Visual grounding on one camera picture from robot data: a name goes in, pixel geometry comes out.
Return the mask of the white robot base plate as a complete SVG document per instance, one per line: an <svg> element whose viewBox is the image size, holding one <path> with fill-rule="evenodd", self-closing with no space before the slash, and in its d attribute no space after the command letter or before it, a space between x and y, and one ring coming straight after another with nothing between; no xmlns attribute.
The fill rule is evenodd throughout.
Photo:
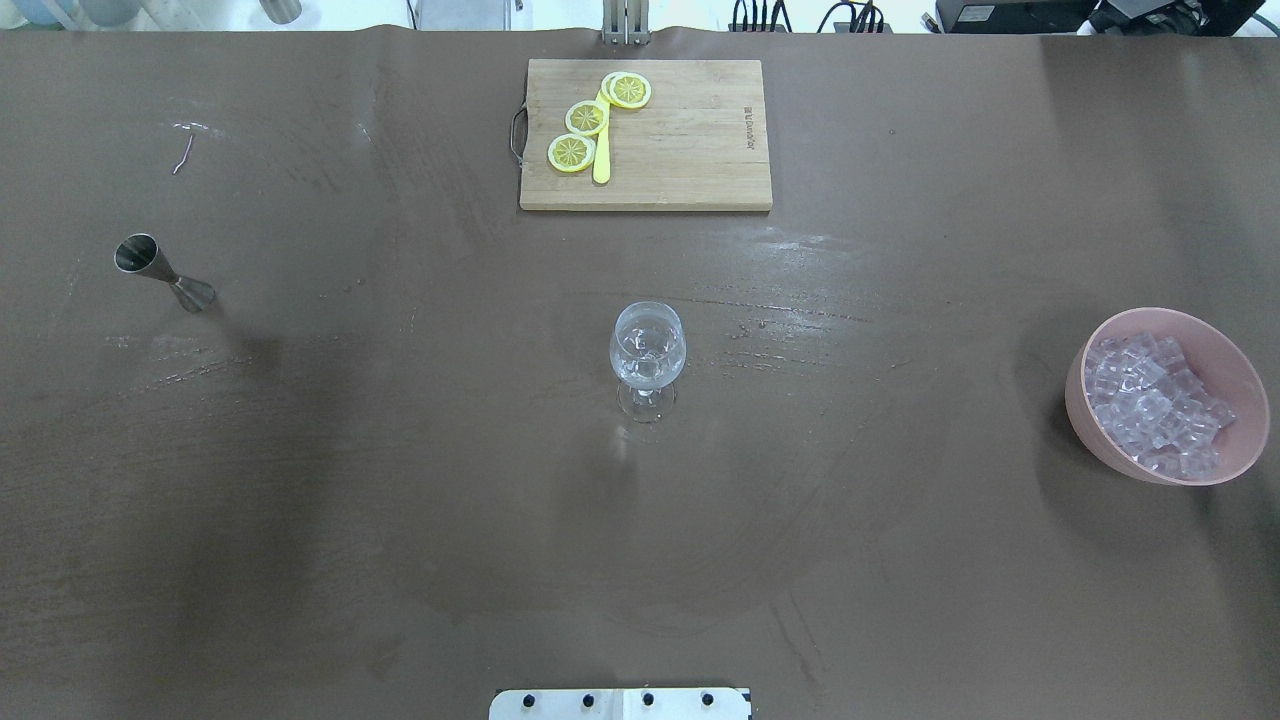
<svg viewBox="0 0 1280 720"><path fill-rule="evenodd" d="M508 689L490 702L489 719L753 719L749 689L636 687Z"/></svg>

